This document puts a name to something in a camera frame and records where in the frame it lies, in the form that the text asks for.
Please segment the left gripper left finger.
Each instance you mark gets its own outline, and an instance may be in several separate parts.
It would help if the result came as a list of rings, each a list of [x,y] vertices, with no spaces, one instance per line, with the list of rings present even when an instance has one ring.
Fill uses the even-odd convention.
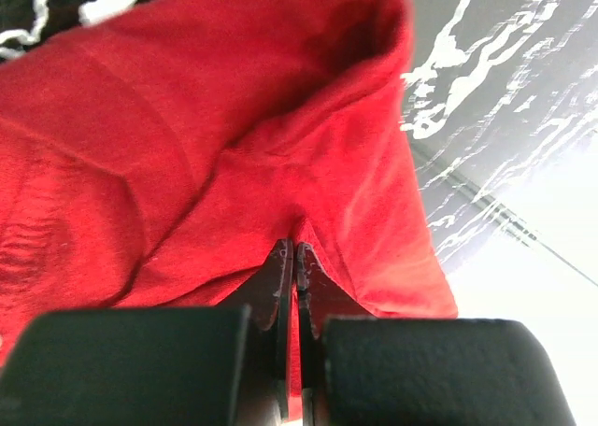
[[[1,372],[5,425],[279,425],[289,416],[293,249],[218,305],[56,311]]]

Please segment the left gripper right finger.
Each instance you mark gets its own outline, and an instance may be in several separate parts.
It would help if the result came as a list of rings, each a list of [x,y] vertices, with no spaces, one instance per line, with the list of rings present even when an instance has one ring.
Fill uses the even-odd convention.
[[[307,425],[571,425],[543,346],[506,319],[375,318],[296,250]]]

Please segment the red t shirt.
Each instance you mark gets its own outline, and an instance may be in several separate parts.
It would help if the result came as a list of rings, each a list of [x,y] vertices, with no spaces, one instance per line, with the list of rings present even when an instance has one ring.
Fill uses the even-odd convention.
[[[1,372],[56,311],[212,307],[293,249],[369,315],[455,319],[406,134],[410,0],[153,0],[1,67]]]

